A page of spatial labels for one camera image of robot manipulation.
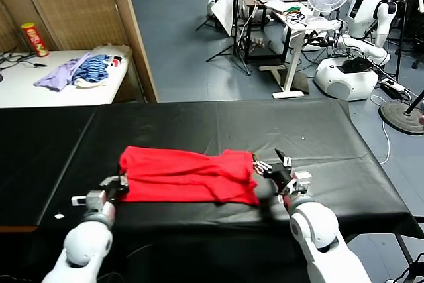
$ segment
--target floor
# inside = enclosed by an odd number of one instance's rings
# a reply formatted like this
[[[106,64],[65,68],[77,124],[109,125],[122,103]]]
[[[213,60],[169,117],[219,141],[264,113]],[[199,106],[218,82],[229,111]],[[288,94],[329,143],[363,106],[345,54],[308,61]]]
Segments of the floor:
[[[195,29],[205,20],[208,0],[133,0],[144,45],[153,71],[161,102],[226,101],[272,99],[278,86],[273,77],[249,65],[251,76],[244,75],[236,60],[218,57],[206,59],[231,44],[231,39],[213,28]],[[265,37],[274,50],[281,50],[282,28],[270,23]],[[309,62],[302,59],[302,66]],[[400,82],[418,94],[423,89],[424,66],[411,69],[414,59],[404,55]],[[387,72],[396,69],[393,55]],[[302,71],[313,76],[312,66]],[[305,98],[324,97],[310,83],[311,94]],[[375,94],[388,99],[379,89]],[[351,102],[350,115],[356,128],[376,158],[386,157],[387,142],[378,115],[370,100]],[[414,215],[424,215],[424,179],[421,159],[424,137],[403,135],[387,127],[391,142],[390,160],[382,167]],[[413,257],[424,251],[424,241],[405,238]],[[349,246],[360,257],[373,282],[395,278],[406,268],[406,261],[393,235],[361,235]]]

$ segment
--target white paper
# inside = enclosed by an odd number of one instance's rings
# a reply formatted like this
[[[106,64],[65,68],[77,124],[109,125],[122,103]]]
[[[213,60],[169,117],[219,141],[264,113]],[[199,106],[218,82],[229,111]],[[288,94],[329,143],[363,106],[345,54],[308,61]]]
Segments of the white paper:
[[[233,28],[233,0],[218,0],[211,10],[224,27],[228,36],[231,36],[231,29]]]

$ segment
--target red can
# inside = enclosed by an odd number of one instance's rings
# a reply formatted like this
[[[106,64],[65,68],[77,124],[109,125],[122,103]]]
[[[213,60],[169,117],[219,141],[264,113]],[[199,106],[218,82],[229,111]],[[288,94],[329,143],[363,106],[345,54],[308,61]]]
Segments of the red can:
[[[38,33],[35,23],[24,23],[21,25],[21,28],[24,30],[26,36],[30,40],[32,47],[37,53],[37,56],[47,56],[48,50],[46,43]]]

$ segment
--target white table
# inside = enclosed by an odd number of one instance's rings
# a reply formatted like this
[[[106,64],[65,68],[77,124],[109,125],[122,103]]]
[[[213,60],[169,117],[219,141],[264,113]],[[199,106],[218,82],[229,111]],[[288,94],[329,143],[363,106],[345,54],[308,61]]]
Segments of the white table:
[[[108,46],[102,48],[96,48],[93,54],[109,54],[116,52],[118,47],[114,46],[114,50]],[[89,51],[53,51],[46,57],[28,60],[32,63],[46,64],[47,67],[33,68],[31,64],[23,62],[0,71],[3,76],[3,81],[0,82],[0,108],[111,104],[129,65],[130,69],[134,69],[130,50],[127,51],[127,57],[122,59],[120,66],[108,68],[109,77],[104,86],[79,89],[73,85],[67,85],[61,92],[34,86],[34,82],[49,74],[54,68],[71,59],[81,58],[87,52]]]
[[[320,32],[327,30],[334,30],[334,26],[324,17],[320,17],[318,15],[314,15],[314,12],[307,8],[303,3],[282,3],[281,8],[277,8],[279,11],[287,10],[288,7],[299,6],[300,11],[305,15],[305,18],[299,22],[290,22],[286,18],[287,16],[279,14],[276,12],[276,16],[281,20],[284,24],[286,24],[291,29],[291,36],[293,37],[291,45],[293,46],[293,52],[291,54],[291,61],[288,68],[288,73],[286,76],[286,80],[284,82],[284,86],[281,87],[281,92],[276,92],[272,94],[274,99],[287,99],[291,97],[303,97],[303,92],[301,91],[291,91],[293,79],[296,73],[297,62],[299,61],[299,57],[301,51],[303,49],[303,40],[305,38],[306,32],[309,30],[320,30]],[[281,83],[281,77],[278,73],[278,69],[285,68],[285,66],[266,66],[259,67],[260,71],[271,71],[272,75],[275,77],[278,85]]]

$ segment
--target red shirt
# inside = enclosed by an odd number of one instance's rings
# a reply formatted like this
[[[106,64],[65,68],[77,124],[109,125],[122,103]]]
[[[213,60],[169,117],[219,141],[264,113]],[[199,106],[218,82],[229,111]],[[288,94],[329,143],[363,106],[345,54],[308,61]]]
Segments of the red shirt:
[[[206,156],[129,146],[119,164],[130,188],[123,201],[259,204],[251,152],[225,150]]]

